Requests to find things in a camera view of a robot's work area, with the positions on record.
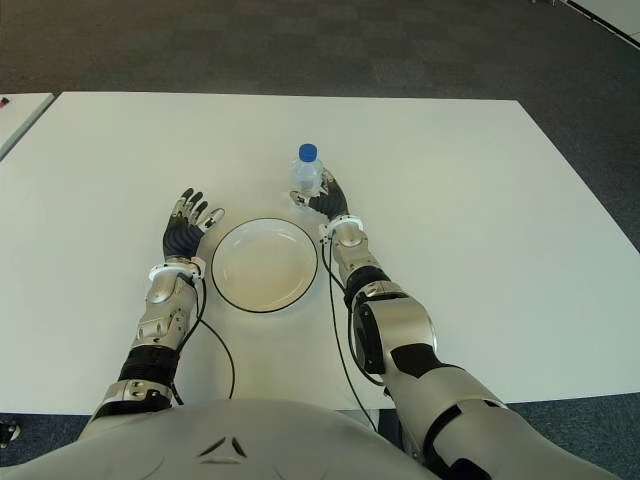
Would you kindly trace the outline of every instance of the white plate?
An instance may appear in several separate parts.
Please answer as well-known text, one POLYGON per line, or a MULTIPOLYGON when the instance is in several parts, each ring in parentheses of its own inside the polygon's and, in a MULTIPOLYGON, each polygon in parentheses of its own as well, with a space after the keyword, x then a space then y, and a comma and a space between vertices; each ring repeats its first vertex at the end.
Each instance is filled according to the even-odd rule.
POLYGON ((311 238, 297 225, 276 218, 238 225, 225 235, 211 261, 220 295, 249 312, 291 305, 311 286, 317 267, 311 238))

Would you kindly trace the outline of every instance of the plate rim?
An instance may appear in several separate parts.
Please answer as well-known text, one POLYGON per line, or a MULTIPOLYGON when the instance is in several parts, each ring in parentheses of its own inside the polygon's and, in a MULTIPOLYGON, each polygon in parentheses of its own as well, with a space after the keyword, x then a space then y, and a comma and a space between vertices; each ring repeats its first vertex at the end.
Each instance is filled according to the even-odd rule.
POLYGON ((248 313, 273 313, 273 312, 278 312, 280 310, 283 310, 291 305, 293 305, 294 303, 296 303, 298 300, 300 300, 302 297, 305 296, 305 294, 309 291, 309 289, 311 288, 311 285, 313 285, 314 280, 316 279, 316 276, 318 275, 318 250, 316 249, 316 245, 313 242, 313 239, 311 238, 311 236, 299 225, 296 225, 295 223, 289 221, 289 220, 285 220, 284 218, 278 218, 278 217, 257 217, 257 218, 252 218, 250 220, 246 220, 242 223, 239 223, 238 225, 236 225, 235 227, 233 227, 231 230, 229 230, 227 233, 224 234, 224 236, 220 239, 220 241, 218 242, 218 244, 216 245, 215 250, 213 251, 213 255, 211 255, 211 261, 209 262, 209 272, 211 274, 211 281, 213 282, 213 286, 216 288, 216 291, 220 294, 220 296, 225 300, 225 302, 227 302, 229 305, 231 305, 232 307, 237 308, 238 310, 242 310, 244 312, 248 312, 248 313), (220 245, 222 245, 222 242, 224 242, 224 240, 235 230, 237 230, 238 228, 242 227, 243 225, 246 225, 247 223, 251 223, 251 222, 255 222, 257 220, 279 220, 281 222, 285 222, 288 223, 290 225, 293 225, 294 227, 296 227, 297 229, 299 229, 302 233, 304 233, 304 235, 309 239, 309 242, 311 243, 311 246, 313 247, 313 250, 315 252, 314 255, 314 268, 313 268, 313 276, 311 277, 311 280, 309 281, 309 285, 307 285, 307 287, 304 289, 304 291, 298 295, 295 299, 293 299, 291 302, 287 303, 286 305, 283 305, 282 307, 278 307, 278 308, 274 308, 273 310, 250 310, 248 308, 244 308, 241 307, 239 305, 236 305, 234 302, 232 302, 231 300, 229 300, 227 297, 225 297, 224 293, 222 293, 222 291, 220 291, 220 287, 218 286, 218 284, 216 283, 216 279, 213 275, 213 261, 216 258, 216 253, 218 253, 218 249, 220 248, 220 245))

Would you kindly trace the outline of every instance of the black joint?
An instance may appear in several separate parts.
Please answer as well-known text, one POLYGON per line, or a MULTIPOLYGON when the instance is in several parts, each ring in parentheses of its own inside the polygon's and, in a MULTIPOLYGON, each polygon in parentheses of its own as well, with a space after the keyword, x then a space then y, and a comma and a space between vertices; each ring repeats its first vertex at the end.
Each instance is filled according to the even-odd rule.
POLYGON ((344 292, 344 303, 347 308, 351 308, 353 297, 362 287, 373 282, 388 281, 389 277, 378 267, 361 267, 353 272, 347 279, 344 292))
POLYGON ((120 371, 120 380, 147 380, 167 387, 178 368, 178 352, 167 347, 142 345, 129 352, 120 371))
POLYGON ((434 420, 424 437, 422 453, 424 454, 425 466, 443 478, 446 478, 443 475, 446 471, 446 464, 433 447, 433 442, 442 429, 459 415, 462 415, 462 410, 457 405, 448 408, 434 420))
POLYGON ((467 458, 459 458, 447 471, 445 480, 491 480, 491 475, 467 458))
POLYGON ((359 305, 353 316, 356 357, 367 373, 385 373, 378 324, 369 305, 359 305))
POLYGON ((107 403, 100 407, 93 419, 108 417, 110 415, 125 415, 131 413, 159 412, 171 408, 171 400, 160 394, 157 390, 147 391, 143 400, 123 400, 121 402, 107 403))
POLYGON ((456 365, 442 363, 438 360, 438 357, 436 357, 433 347, 426 343, 412 343, 394 348, 391 350, 391 357, 396 367, 398 367, 398 370, 416 378, 420 378, 425 373, 435 370, 436 368, 460 368, 456 365))

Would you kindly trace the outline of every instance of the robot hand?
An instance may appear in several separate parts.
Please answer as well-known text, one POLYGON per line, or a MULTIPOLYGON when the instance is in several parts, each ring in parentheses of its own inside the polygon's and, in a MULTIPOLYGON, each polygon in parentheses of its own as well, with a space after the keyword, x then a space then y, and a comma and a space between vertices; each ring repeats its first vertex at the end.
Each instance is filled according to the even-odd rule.
POLYGON ((347 199, 338 182, 329 170, 322 172, 322 189, 314 197, 294 190, 290 193, 291 199, 296 205, 308 206, 313 210, 325 214, 329 220, 340 215, 348 215, 347 199))
POLYGON ((200 239, 224 217, 224 210, 216 208, 198 222, 208 203, 203 201, 196 207, 196 204, 202 199, 202 192, 192 195, 193 188, 189 188, 173 207, 173 212, 171 212, 169 223, 162 238, 162 250, 165 259, 172 257, 191 258, 195 256, 200 239))

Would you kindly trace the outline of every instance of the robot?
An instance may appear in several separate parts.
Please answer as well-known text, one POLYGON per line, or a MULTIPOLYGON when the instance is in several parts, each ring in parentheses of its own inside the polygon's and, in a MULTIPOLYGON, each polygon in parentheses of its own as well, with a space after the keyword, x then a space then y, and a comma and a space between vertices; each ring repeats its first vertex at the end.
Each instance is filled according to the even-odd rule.
POLYGON ((372 380, 379 375, 418 458, 345 415, 296 402, 233 399, 171 407, 202 278, 196 251, 224 215, 222 209, 203 215, 207 202, 189 189, 171 213, 165 260, 151 271, 146 311, 117 382, 78 441, 0 477, 617 478, 546 440, 466 370, 437 358, 427 311, 384 273, 330 172, 324 172, 319 195, 294 191, 291 198, 329 219, 326 237, 344 285, 358 367, 372 380))

